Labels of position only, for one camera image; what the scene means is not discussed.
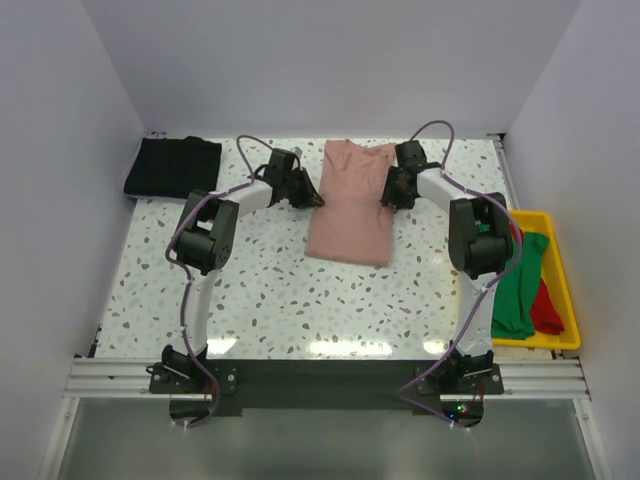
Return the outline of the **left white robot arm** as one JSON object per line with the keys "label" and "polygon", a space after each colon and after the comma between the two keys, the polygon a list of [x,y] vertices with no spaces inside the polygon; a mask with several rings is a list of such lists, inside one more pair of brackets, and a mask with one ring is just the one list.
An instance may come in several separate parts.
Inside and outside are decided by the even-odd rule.
{"label": "left white robot arm", "polygon": [[238,220],[282,200],[295,209],[324,205],[299,155],[279,148],[246,181],[223,191],[194,190],[187,197],[165,250],[166,259],[186,273],[179,307],[181,340],[166,346],[161,356],[183,391],[196,392],[207,380],[207,315],[218,272],[231,258]]}

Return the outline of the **pink printed t-shirt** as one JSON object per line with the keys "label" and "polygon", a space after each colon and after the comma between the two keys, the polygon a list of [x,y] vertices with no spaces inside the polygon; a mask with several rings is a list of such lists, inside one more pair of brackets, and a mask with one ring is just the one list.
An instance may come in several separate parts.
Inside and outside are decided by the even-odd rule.
{"label": "pink printed t-shirt", "polygon": [[381,203],[392,143],[365,147],[348,139],[325,143],[319,194],[306,254],[313,258],[386,267],[392,254],[393,210]]}

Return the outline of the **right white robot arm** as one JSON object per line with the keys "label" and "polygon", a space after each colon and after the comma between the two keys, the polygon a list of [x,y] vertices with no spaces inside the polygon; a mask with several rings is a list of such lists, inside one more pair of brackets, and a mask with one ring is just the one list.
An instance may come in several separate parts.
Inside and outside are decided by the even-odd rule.
{"label": "right white robot arm", "polygon": [[418,199],[427,199],[448,214],[449,259],[461,275],[458,323],[447,351],[426,374],[466,393],[493,367],[494,299],[514,253],[512,216],[502,194],[477,192],[455,181],[443,163],[427,160],[417,140],[396,145],[395,154],[381,203],[410,210]]}

